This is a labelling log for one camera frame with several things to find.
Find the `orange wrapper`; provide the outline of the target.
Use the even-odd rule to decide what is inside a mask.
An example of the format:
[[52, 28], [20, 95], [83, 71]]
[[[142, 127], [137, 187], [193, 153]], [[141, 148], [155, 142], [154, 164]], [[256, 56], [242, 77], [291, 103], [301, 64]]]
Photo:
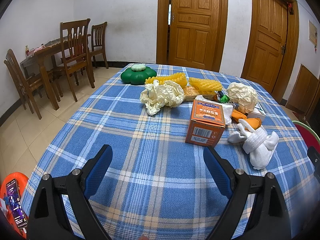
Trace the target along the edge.
[[245, 120], [254, 130], [261, 127], [261, 119], [260, 118], [248, 118], [246, 115], [241, 113], [240, 111], [237, 111], [236, 109], [232, 112], [232, 119], [239, 123], [239, 120]]

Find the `yellow foam net sleeve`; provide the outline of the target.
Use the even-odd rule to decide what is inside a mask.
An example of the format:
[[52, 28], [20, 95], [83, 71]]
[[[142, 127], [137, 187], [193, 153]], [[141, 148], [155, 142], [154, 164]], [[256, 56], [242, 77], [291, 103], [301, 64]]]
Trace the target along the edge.
[[175, 73], [169, 76], [148, 77], [145, 80], [145, 84], [151, 84], [155, 80], [158, 80], [160, 85], [163, 85], [165, 81], [173, 81], [179, 84], [182, 88], [184, 88], [188, 84], [186, 75], [183, 72]]

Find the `blue plaid tablecloth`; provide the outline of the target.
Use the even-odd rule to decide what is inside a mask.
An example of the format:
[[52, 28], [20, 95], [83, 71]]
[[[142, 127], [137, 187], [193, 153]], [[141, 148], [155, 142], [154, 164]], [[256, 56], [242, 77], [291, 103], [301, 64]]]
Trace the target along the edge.
[[[187, 77], [251, 86], [266, 117], [263, 129], [279, 142], [269, 164], [253, 168], [242, 144], [228, 142], [228, 125], [215, 150], [247, 174], [275, 175], [297, 235], [319, 203], [319, 182], [307, 146], [293, 122], [261, 85], [239, 77], [187, 67], [151, 66], [160, 76]], [[90, 205], [112, 239], [205, 239], [222, 214], [223, 196], [203, 159], [204, 148], [186, 142], [193, 104], [163, 107], [148, 115], [139, 97], [143, 86], [125, 84], [120, 74], [101, 85], [66, 121], [35, 166], [22, 198], [30, 213], [42, 177], [66, 176], [93, 158], [103, 145], [113, 157]]]

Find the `orange cardboard box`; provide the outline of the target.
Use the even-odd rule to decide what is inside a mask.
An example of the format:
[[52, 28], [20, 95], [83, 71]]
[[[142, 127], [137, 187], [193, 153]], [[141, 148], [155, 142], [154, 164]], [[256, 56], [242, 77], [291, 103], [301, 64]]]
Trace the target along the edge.
[[215, 147], [225, 127], [222, 105], [215, 102], [194, 100], [185, 142]]

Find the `small green black toy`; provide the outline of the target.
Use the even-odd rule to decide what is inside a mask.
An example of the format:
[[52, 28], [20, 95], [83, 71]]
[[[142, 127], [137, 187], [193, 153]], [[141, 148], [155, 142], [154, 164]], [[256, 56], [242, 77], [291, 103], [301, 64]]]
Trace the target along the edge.
[[218, 99], [220, 103], [229, 103], [230, 98], [222, 91], [218, 91]]

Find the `cream paper ball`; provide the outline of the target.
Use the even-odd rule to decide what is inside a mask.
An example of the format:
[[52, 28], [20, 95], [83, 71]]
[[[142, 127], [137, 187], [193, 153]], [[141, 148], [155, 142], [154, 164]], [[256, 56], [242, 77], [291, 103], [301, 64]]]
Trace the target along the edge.
[[243, 83], [232, 82], [227, 88], [227, 94], [231, 102], [238, 104], [241, 113], [251, 113], [258, 102], [256, 90]]

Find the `cream paper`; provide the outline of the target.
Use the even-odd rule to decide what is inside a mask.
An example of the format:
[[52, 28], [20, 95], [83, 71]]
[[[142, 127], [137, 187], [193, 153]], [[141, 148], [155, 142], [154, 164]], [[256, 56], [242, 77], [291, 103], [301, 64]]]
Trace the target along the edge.
[[145, 105], [147, 114], [150, 116], [157, 114], [164, 106], [177, 107], [183, 100], [182, 87], [170, 80], [164, 81], [162, 85], [158, 80], [154, 80], [152, 84], [146, 84], [140, 94], [140, 101]]

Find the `wooden dining table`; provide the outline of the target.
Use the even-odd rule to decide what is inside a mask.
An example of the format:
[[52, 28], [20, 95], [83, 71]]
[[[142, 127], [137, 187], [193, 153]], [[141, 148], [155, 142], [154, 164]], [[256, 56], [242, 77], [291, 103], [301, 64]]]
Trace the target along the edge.
[[[85, 68], [89, 83], [91, 87], [94, 88], [93, 68], [88, 48], [89, 36], [89, 34], [86, 34], [83, 36], [82, 40], [76, 40], [73, 43], [68, 42], [67, 37], [64, 37], [55, 44], [36, 51], [33, 55], [30, 55], [20, 63], [23, 68], [26, 68], [33, 63], [38, 65], [43, 87], [45, 88], [48, 98], [55, 110], [59, 109], [57, 96], [55, 95], [52, 84], [49, 81], [49, 75], [46, 67], [44, 66], [44, 60], [47, 57], [51, 57], [54, 65], [53, 72], [57, 75], [66, 74], [71, 92], [74, 92], [74, 88], [70, 76], [82, 68]], [[57, 53], [62, 53], [63, 65], [60, 67], [55, 66], [55, 54]]]

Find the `orange snack packet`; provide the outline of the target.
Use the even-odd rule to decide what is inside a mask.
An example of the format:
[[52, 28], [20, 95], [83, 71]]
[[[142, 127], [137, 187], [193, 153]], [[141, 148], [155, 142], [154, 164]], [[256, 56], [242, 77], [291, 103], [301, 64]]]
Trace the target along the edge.
[[183, 101], [193, 101], [198, 95], [202, 95], [205, 99], [218, 101], [216, 92], [202, 92], [193, 86], [185, 86], [184, 100]]

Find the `wooden chair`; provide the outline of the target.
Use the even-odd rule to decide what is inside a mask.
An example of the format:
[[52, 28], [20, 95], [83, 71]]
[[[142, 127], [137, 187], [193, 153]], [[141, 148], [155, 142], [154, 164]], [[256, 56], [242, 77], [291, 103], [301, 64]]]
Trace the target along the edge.
[[4, 63], [10, 72], [19, 95], [22, 99], [26, 100], [32, 113], [34, 113], [33, 110], [35, 110], [40, 120], [42, 119], [42, 116], [35, 102], [33, 91], [43, 86], [55, 110], [59, 108], [56, 98], [60, 99], [59, 93], [57, 91], [57, 79], [54, 76], [53, 71], [46, 70], [44, 66], [44, 57], [46, 56], [46, 52], [47, 49], [41, 49], [34, 53], [34, 58], [37, 59], [40, 73], [31, 77], [25, 77], [23, 75], [20, 65], [17, 62], [16, 56], [12, 49], [9, 49], [7, 51], [4, 60]]
[[53, 68], [53, 74], [55, 77], [66, 76], [74, 101], [78, 99], [71, 81], [71, 76], [75, 77], [76, 84], [78, 84], [77, 71], [85, 68], [91, 87], [95, 87], [87, 37], [90, 21], [91, 20], [87, 18], [84, 20], [60, 23], [62, 64]]
[[95, 68], [98, 67], [96, 56], [101, 54], [103, 56], [105, 67], [106, 69], [108, 69], [108, 62], [107, 62], [107, 56], [106, 56], [106, 44], [105, 44], [106, 27], [107, 27], [107, 22], [104, 22], [99, 25], [92, 25], [91, 27], [90, 56], [93, 59], [93, 64]]

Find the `right wooden door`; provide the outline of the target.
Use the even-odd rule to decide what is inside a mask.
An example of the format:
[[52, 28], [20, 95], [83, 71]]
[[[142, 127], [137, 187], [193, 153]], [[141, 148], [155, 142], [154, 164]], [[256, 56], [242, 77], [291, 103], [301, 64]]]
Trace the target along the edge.
[[245, 78], [272, 93], [287, 38], [287, 5], [283, 0], [258, 0], [257, 29]]

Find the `green flower-shaped container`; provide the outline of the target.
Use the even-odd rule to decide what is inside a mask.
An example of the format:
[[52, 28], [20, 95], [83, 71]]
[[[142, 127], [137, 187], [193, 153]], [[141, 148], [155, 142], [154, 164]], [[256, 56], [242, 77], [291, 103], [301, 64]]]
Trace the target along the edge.
[[157, 73], [155, 70], [146, 66], [145, 64], [133, 64], [131, 67], [126, 68], [121, 73], [120, 78], [123, 83], [129, 83], [132, 85], [143, 85], [145, 80], [150, 77], [156, 77]]

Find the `white teal medicine box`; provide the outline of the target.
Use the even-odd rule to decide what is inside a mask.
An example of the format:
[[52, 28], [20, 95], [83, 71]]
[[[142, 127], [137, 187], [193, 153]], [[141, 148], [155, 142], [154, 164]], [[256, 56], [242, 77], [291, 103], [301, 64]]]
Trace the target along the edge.
[[264, 109], [262, 108], [261, 104], [257, 102], [255, 105], [255, 108], [253, 109], [252, 112], [248, 113], [247, 115], [248, 118], [259, 118], [261, 121], [264, 121], [266, 114]]

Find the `low wooden cabinet door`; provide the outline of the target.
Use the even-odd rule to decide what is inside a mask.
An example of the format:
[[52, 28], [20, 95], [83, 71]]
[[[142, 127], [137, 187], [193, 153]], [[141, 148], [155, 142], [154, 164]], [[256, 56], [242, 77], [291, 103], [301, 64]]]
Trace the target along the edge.
[[306, 66], [300, 65], [300, 70], [286, 104], [286, 108], [298, 114], [305, 114], [316, 94], [319, 79]]

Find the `white sock bundle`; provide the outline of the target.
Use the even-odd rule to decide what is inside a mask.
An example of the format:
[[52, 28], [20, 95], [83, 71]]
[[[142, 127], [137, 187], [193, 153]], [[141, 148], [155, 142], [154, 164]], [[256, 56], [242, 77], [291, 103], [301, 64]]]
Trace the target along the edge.
[[262, 128], [254, 129], [245, 119], [239, 119], [238, 130], [228, 137], [228, 142], [242, 142], [242, 148], [249, 155], [251, 165], [256, 170], [264, 169], [270, 162], [279, 142], [276, 132], [270, 135]]

